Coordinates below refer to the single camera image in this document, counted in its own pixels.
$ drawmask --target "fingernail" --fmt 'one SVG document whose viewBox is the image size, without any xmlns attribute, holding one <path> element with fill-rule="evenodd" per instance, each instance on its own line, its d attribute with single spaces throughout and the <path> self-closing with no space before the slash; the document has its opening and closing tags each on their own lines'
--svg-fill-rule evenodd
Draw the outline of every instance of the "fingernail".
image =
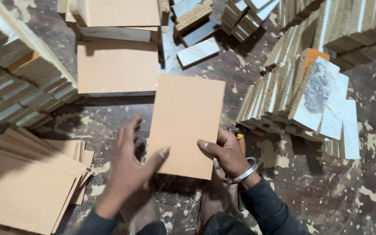
<svg viewBox="0 0 376 235">
<path fill-rule="evenodd" d="M 198 140 L 197 144 L 201 147 L 204 147 L 206 148 L 207 145 L 208 145 L 208 142 L 207 141 L 203 141 L 203 140 Z"/>
<path fill-rule="evenodd" d="M 160 150 L 160 156 L 166 159 L 169 156 L 169 149 L 170 147 L 164 147 Z"/>
</svg>

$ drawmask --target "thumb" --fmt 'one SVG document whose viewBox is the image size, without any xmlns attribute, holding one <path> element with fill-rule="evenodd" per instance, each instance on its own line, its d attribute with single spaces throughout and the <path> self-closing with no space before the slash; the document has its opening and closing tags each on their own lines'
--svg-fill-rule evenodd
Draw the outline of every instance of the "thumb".
<svg viewBox="0 0 376 235">
<path fill-rule="evenodd" d="M 144 165 L 147 175 L 150 177 L 156 173 L 165 160 L 169 157 L 170 147 L 164 147 L 161 150 L 155 152 Z"/>
<path fill-rule="evenodd" d="M 197 145 L 207 157 L 220 159 L 224 154 L 224 149 L 216 143 L 198 140 Z"/>
</svg>

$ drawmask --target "person's right hand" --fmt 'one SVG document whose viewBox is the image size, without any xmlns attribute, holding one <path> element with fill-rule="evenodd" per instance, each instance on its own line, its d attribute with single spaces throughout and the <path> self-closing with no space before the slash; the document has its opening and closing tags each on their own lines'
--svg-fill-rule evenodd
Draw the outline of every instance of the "person's right hand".
<svg viewBox="0 0 376 235">
<path fill-rule="evenodd" d="M 217 144 L 198 140 L 197 145 L 206 156 L 217 158 L 218 163 L 229 178 L 237 177 L 250 168 L 236 136 L 222 127 L 218 129 Z"/>
</svg>

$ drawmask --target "hand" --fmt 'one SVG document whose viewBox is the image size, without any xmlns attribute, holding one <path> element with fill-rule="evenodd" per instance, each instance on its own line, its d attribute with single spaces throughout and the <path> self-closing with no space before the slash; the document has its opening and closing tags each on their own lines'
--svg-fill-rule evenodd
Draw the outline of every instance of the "hand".
<svg viewBox="0 0 376 235">
<path fill-rule="evenodd" d="M 114 218 L 123 202 L 138 189 L 147 186 L 149 179 L 169 156 L 169 147 L 164 147 L 151 156 L 144 166 L 137 160 L 134 136 L 141 121 L 142 116 L 136 115 L 118 131 L 110 177 L 95 205 L 95 212 L 103 218 Z"/>
<path fill-rule="evenodd" d="M 237 177 L 250 168 L 250 164 L 243 155 L 236 136 L 220 127 L 218 129 L 217 144 L 209 141 L 198 140 L 197 145 L 208 157 L 217 158 L 220 167 L 228 178 Z M 243 182 L 246 189 L 252 187 L 260 180 L 255 173 Z"/>
</svg>

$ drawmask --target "metal bangle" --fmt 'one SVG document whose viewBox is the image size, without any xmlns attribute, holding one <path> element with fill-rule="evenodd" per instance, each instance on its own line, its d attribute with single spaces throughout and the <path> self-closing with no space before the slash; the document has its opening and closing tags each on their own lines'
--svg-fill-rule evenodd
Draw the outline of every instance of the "metal bangle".
<svg viewBox="0 0 376 235">
<path fill-rule="evenodd" d="M 246 172 L 232 179 L 227 179 L 226 177 L 224 177 L 223 182 L 226 184 L 238 184 L 238 183 L 242 183 L 247 178 L 252 176 L 259 167 L 259 160 L 257 160 L 256 157 L 249 157 L 249 158 L 246 158 L 246 160 L 252 160 L 253 162 L 252 166 Z"/>
</svg>

